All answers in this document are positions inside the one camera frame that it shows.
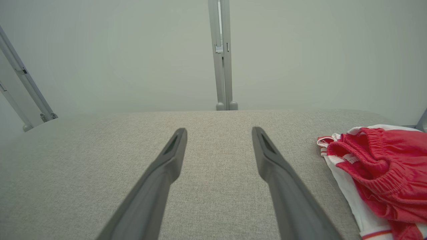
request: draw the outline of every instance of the red fabric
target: red fabric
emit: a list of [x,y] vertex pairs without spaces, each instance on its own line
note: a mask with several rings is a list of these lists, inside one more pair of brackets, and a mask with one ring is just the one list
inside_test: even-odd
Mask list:
[[358,161],[338,163],[359,195],[379,217],[389,220],[395,239],[422,239],[416,225],[427,224],[427,134],[361,128],[328,145],[328,155]]

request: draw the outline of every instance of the pile of clothes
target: pile of clothes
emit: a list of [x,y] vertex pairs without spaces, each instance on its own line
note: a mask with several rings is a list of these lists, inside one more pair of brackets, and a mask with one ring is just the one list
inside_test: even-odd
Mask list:
[[364,240],[427,239],[427,133],[375,125],[317,145]]

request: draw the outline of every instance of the gray fabric surface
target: gray fabric surface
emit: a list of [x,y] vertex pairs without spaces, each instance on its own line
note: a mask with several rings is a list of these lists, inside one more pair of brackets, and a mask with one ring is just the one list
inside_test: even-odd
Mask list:
[[188,130],[160,239],[279,239],[251,129],[261,126],[345,239],[360,239],[318,136],[390,124],[363,111],[202,111],[61,117],[1,149],[0,239],[94,239],[172,133]]

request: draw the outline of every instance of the red stripe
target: red stripe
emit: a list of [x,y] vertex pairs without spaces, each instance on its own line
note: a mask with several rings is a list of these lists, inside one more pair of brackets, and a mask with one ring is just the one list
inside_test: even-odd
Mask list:
[[378,235],[383,235],[383,234],[391,233],[391,232],[392,232],[391,230],[383,230],[383,231],[378,231],[378,232],[370,233],[368,235],[363,236],[362,240],[368,239],[370,237],[375,237],[375,236],[378,236]]

